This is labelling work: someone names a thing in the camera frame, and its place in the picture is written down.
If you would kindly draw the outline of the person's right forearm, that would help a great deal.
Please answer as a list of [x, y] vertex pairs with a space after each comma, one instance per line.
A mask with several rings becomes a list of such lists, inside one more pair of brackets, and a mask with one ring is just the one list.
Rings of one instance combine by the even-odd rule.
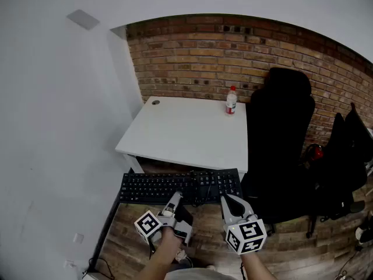
[[247, 280], [277, 280], [255, 252], [241, 254]]

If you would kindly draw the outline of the red round object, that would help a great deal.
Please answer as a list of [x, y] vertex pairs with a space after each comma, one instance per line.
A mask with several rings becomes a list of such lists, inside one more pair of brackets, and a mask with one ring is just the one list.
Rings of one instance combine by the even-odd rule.
[[320, 158], [323, 158], [323, 147], [321, 145], [313, 143], [306, 148], [304, 153], [304, 159], [306, 161], [313, 162]]

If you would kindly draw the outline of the black computer keyboard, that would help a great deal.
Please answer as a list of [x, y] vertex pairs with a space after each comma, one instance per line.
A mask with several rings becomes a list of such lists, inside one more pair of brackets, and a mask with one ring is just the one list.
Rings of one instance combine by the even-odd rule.
[[216, 204], [224, 194], [242, 198], [237, 169], [193, 170], [179, 173], [125, 173], [119, 189], [120, 203], [166, 205], [176, 191], [182, 204], [195, 207]]

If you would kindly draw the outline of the black and white shoe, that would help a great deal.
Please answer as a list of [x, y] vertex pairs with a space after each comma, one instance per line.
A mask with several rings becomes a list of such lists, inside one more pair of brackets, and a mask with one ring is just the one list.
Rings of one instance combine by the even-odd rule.
[[363, 223], [356, 229], [355, 237], [359, 244], [373, 240], [373, 211], [369, 211]]

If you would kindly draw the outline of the grey wall panel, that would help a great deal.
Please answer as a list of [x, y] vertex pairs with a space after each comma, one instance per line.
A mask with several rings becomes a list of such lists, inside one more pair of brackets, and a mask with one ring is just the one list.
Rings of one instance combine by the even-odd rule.
[[71, 12], [66, 17], [86, 30], [91, 30], [100, 23], [98, 19], [94, 18], [81, 9], [77, 9]]

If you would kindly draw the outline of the black baseboard strip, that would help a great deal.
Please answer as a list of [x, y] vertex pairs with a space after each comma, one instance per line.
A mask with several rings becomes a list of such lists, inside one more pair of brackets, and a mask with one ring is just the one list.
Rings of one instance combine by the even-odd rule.
[[115, 214], [116, 214], [117, 209], [118, 209], [119, 204], [120, 204], [119, 196], [120, 196], [120, 192], [118, 191], [117, 195], [116, 195], [116, 197], [114, 199], [113, 205], [112, 205], [112, 207], [111, 207], [111, 209], [109, 211], [109, 214], [108, 214], [108, 216], [107, 216], [107, 218], [106, 218], [106, 220], [104, 222], [104, 226], [103, 226], [103, 228], [101, 230], [100, 236], [99, 236], [97, 244], [95, 246], [93, 256], [88, 261], [88, 268], [87, 268], [87, 271], [85, 272], [86, 274], [88, 274], [90, 272], [93, 272], [94, 268], [95, 268], [95, 266], [97, 264], [97, 260], [99, 258], [101, 249], [103, 247], [103, 244], [105, 242], [105, 239], [106, 239], [107, 234], [109, 232], [109, 229], [111, 227], [112, 221], [113, 221], [113, 219], [115, 217]]

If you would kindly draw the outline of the white table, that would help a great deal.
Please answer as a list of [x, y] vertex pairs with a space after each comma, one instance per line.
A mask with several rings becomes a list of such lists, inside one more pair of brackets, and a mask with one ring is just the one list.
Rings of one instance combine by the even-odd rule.
[[[160, 104], [152, 105], [159, 100]], [[247, 117], [244, 103], [225, 113], [219, 100], [152, 96], [124, 133], [115, 150], [135, 172], [137, 157], [205, 169], [248, 171]]]

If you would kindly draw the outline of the black office chair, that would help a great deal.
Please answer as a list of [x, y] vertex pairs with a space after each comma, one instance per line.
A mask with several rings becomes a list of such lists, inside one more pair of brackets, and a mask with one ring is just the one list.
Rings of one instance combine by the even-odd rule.
[[310, 212], [314, 185], [301, 152], [315, 100], [305, 73], [274, 67], [245, 106], [248, 171], [242, 192], [272, 235], [275, 224]]

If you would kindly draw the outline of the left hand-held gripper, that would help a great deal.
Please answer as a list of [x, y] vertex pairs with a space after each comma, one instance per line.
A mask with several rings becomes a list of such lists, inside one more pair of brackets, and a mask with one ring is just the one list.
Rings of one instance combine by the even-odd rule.
[[193, 216], [183, 205], [179, 205], [182, 198], [182, 192], [176, 191], [157, 215], [147, 211], [134, 222], [137, 232], [148, 245], [158, 241], [163, 228], [166, 227], [171, 228], [174, 236], [182, 239], [185, 246], [188, 245], [192, 234]]

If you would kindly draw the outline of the person's grey shirt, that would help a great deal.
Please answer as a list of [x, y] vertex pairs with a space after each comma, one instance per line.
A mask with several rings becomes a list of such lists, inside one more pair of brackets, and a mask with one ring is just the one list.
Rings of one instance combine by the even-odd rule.
[[237, 280], [234, 277], [206, 268], [177, 269], [166, 274], [164, 280]]

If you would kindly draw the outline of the person's left forearm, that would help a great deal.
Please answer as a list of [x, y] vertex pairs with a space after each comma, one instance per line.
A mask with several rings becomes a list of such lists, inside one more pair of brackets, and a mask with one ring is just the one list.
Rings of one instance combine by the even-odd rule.
[[174, 235], [171, 227], [164, 227], [161, 242], [149, 262], [133, 280], [164, 280], [174, 261], [182, 239]]

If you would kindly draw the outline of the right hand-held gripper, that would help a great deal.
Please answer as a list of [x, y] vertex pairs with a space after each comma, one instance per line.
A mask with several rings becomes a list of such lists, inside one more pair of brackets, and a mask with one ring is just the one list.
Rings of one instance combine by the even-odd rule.
[[[257, 219], [250, 204], [232, 194], [221, 196], [221, 210], [226, 232], [225, 241], [228, 246], [238, 255], [256, 252], [262, 249], [267, 233], [262, 219]], [[234, 217], [247, 220], [241, 220], [233, 223]]]

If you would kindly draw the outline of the clear red-capped plastic bottle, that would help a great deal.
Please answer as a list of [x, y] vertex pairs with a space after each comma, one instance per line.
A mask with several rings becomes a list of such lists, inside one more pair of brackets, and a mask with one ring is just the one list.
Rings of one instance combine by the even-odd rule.
[[226, 114], [229, 116], [233, 116], [235, 114], [237, 104], [237, 93], [236, 93], [236, 87], [231, 86], [230, 90], [227, 93], [226, 98]]

